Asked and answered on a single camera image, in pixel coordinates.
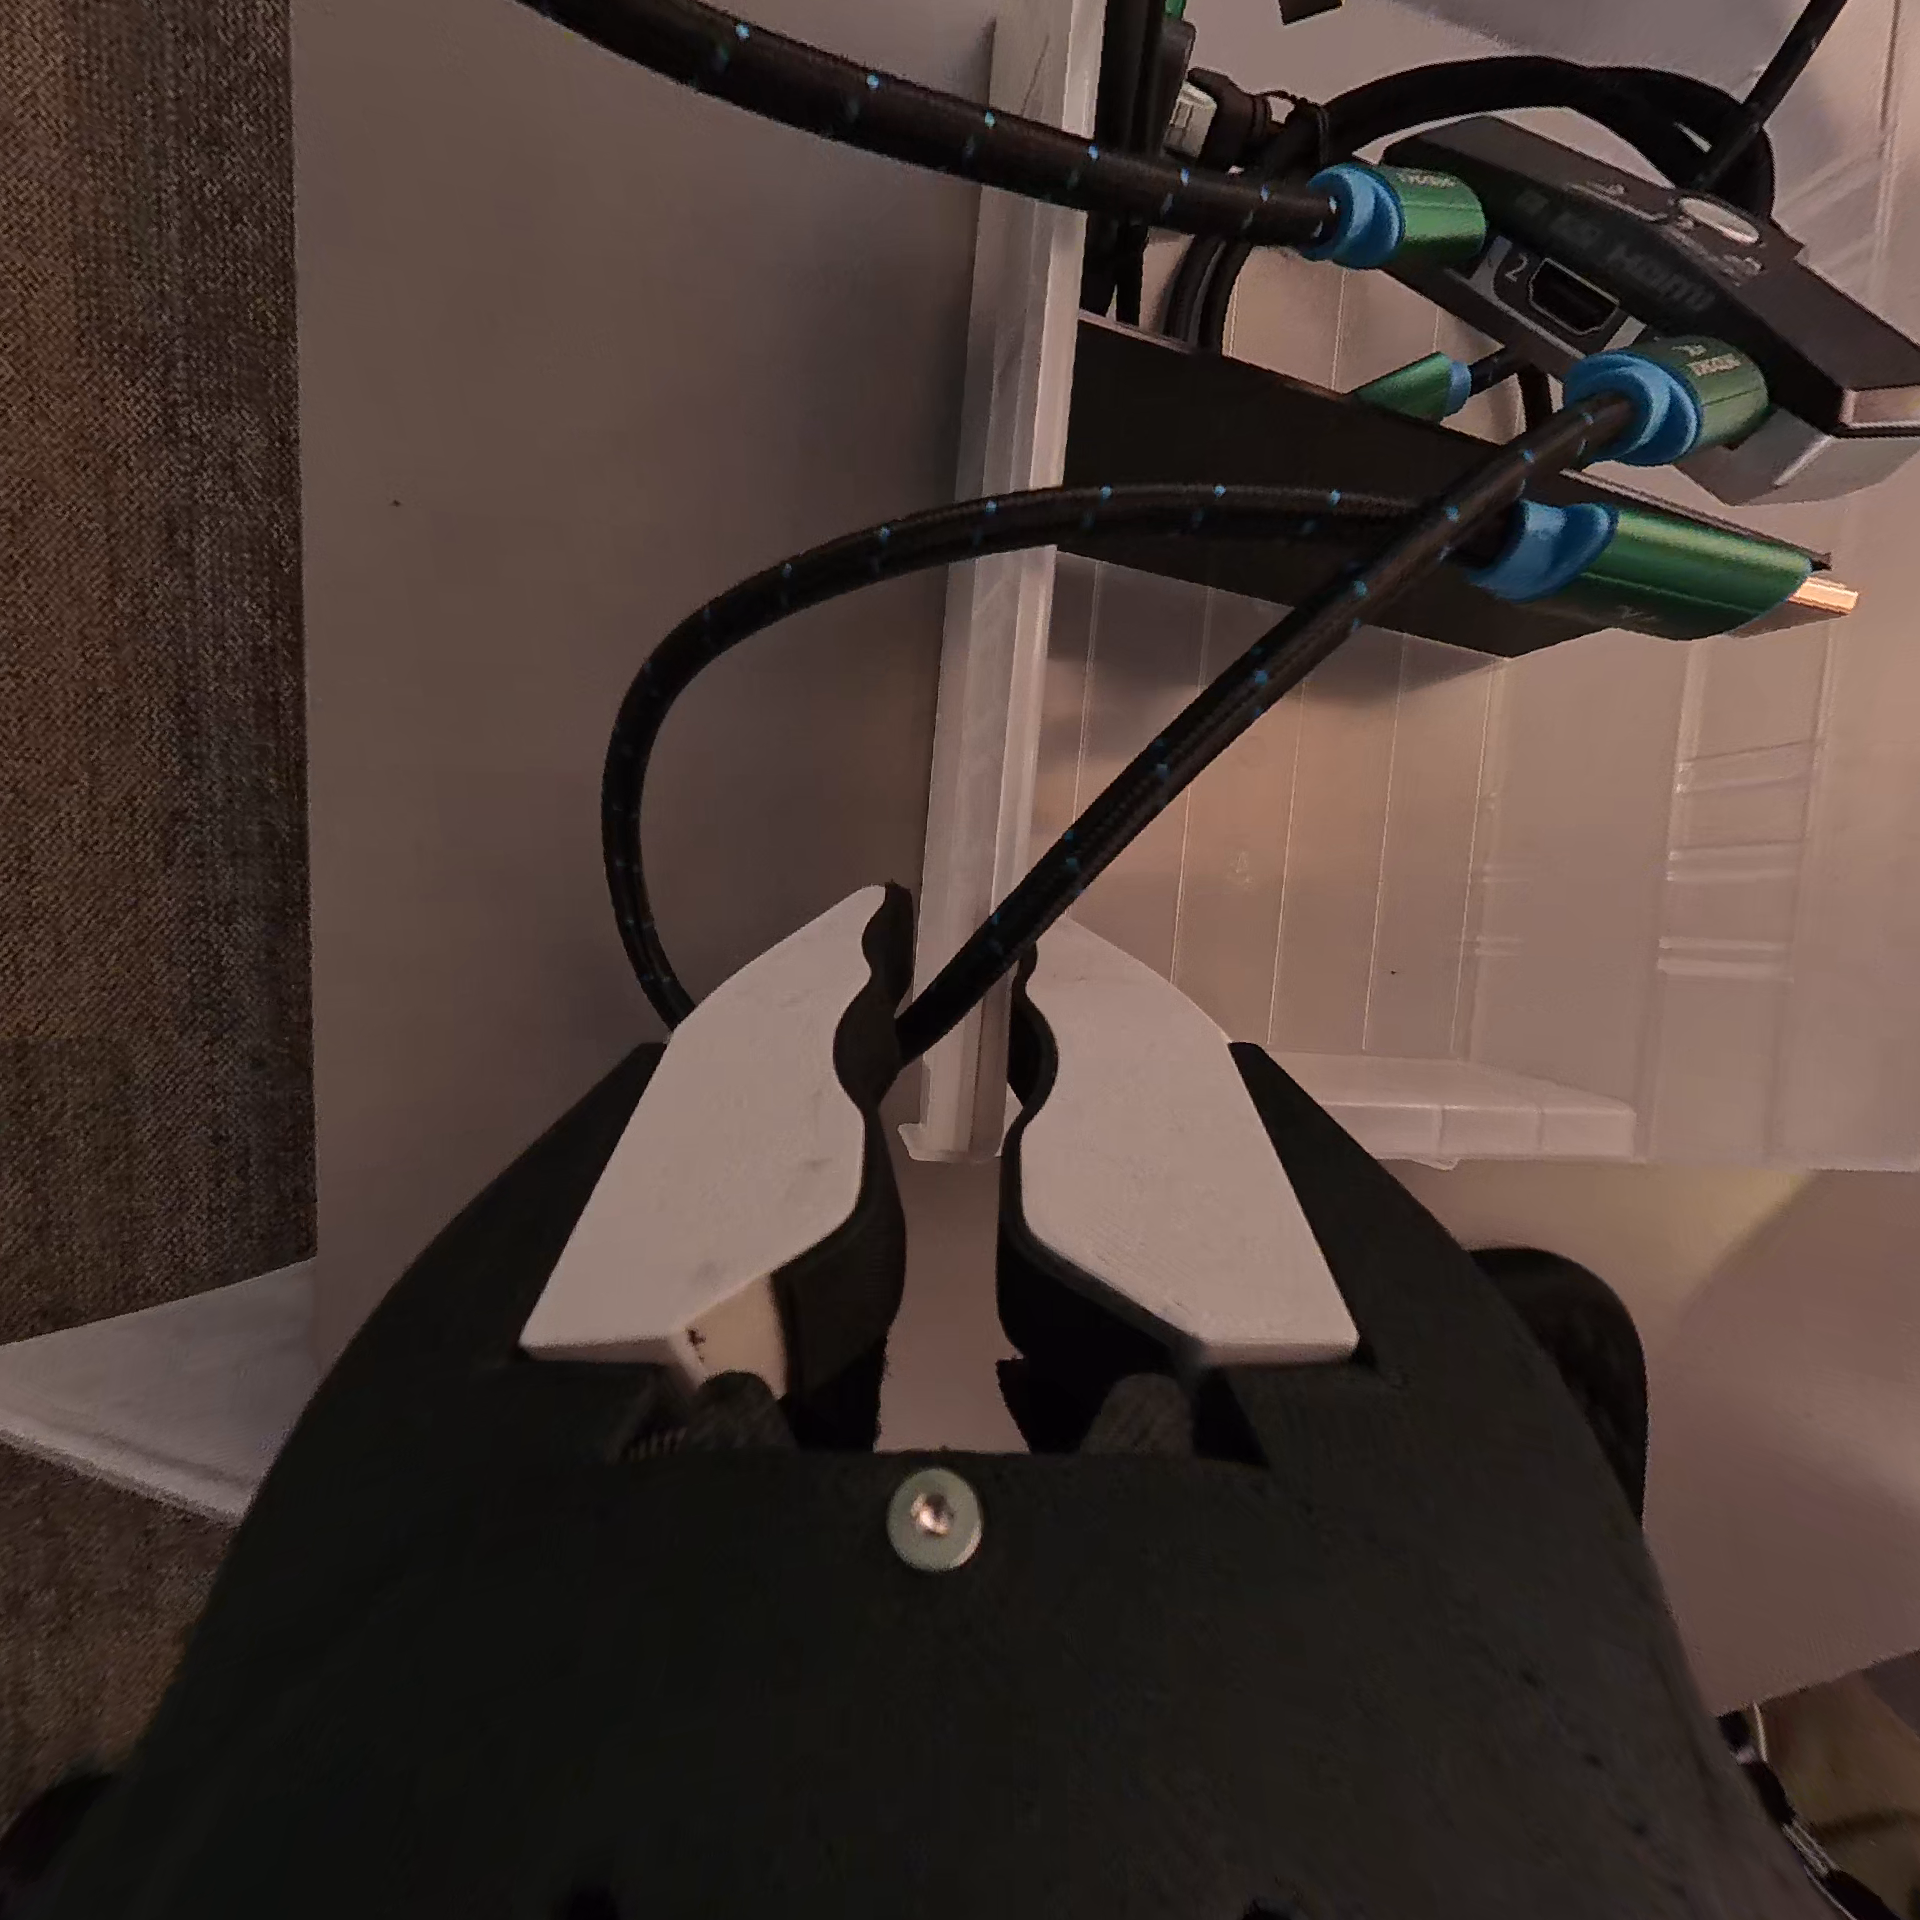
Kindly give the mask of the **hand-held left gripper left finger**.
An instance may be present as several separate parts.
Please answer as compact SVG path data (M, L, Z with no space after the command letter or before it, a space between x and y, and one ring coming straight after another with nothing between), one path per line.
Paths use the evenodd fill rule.
M904 1296L882 1106L902 1071L904 888L853 891L673 1027L519 1333L690 1401L751 1377L810 1449L873 1452Z

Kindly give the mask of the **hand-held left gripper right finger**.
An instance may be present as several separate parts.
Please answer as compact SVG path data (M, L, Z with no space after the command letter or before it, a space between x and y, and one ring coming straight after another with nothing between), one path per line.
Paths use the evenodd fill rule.
M1086 1445L1229 1369L1344 1365L1353 1313L1227 1033L1073 920L1022 965L999 1155L999 1393L1025 1447Z

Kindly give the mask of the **clear plastic storage bin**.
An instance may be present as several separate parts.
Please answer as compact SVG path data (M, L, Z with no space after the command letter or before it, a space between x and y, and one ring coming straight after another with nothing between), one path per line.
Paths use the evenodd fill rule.
M1326 98L1528 47L1743 92L1799 4L1193 4L1201 60ZM1771 123L1813 266L1915 333L1915 4L1849 4ZM1083 224L984 200L955 495L1063 479ZM1344 392L1465 327L1266 257L1242 361ZM1597 633L1479 660L1361 632L1073 908L1382 1160L1915 1168L1915 459L1726 519L1857 609L1757 637ZM949 580L917 987L1278 619L1037 554Z

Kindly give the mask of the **black hdmi switch box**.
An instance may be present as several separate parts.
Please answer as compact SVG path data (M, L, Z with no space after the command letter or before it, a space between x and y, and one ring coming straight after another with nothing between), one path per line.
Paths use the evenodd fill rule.
M1818 276L1771 219L1654 184L1498 117L1408 136L1382 161L1457 178L1486 250L1399 281L1527 365L1715 341L1760 372L1767 411L1680 472L1729 507L1871 489L1917 447L1917 347Z

